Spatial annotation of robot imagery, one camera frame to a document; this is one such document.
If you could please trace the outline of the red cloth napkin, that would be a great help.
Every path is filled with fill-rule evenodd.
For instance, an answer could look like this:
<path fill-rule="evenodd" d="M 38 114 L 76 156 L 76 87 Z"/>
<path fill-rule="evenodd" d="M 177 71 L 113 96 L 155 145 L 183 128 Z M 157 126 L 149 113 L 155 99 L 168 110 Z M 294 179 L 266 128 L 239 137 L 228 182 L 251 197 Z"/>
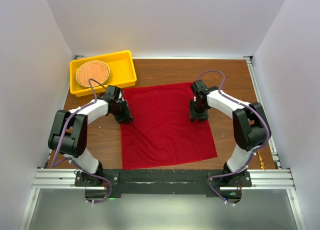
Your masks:
<path fill-rule="evenodd" d="M 208 121 L 191 122 L 191 83 L 124 89 L 134 121 L 121 124 L 123 169 L 170 166 L 218 156 Z"/>

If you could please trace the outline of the gold fork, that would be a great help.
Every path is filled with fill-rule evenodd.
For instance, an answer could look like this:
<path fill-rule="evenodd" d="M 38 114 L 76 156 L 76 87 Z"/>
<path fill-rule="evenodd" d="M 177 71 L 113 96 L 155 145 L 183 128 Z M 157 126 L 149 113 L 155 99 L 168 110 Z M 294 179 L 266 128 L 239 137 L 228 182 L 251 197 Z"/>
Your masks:
<path fill-rule="evenodd" d="M 258 159 L 259 159 L 259 163 L 260 163 L 260 168 L 263 170 L 263 171 L 266 171 L 267 170 L 267 166 L 263 160 L 263 157 L 262 155 L 260 154 L 259 151 L 257 151 L 257 155 L 258 155 Z"/>

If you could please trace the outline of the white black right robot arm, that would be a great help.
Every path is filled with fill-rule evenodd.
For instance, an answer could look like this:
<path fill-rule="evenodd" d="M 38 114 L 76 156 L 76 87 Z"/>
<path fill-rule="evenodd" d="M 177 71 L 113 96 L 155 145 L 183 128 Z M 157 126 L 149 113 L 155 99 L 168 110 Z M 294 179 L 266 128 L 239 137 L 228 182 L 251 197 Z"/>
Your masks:
<path fill-rule="evenodd" d="M 235 148 L 223 166 L 221 175 L 210 176 L 222 184 L 235 186 L 244 176 L 257 150 L 268 143 L 272 133 L 262 104 L 238 100 L 218 87 L 207 87 L 202 80 L 190 86 L 194 98 L 189 101 L 191 122 L 208 120 L 209 109 L 217 109 L 232 119 Z"/>

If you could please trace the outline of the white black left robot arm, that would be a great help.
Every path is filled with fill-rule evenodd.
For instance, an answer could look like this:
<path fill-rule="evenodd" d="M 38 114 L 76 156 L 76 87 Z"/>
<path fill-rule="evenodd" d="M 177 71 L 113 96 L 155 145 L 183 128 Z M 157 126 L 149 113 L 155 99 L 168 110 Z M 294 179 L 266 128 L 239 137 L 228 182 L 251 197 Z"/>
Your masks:
<path fill-rule="evenodd" d="M 49 149 L 55 151 L 51 167 L 60 164 L 57 157 L 61 154 L 81 171 L 80 176 L 92 186 L 108 185 L 101 162 L 87 148 L 87 138 L 88 126 L 110 114 L 119 124 L 134 121 L 123 90 L 116 86 L 107 86 L 103 94 L 94 94 L 94 99 L 81 107 L 57 111 L 48 138 Z"/>

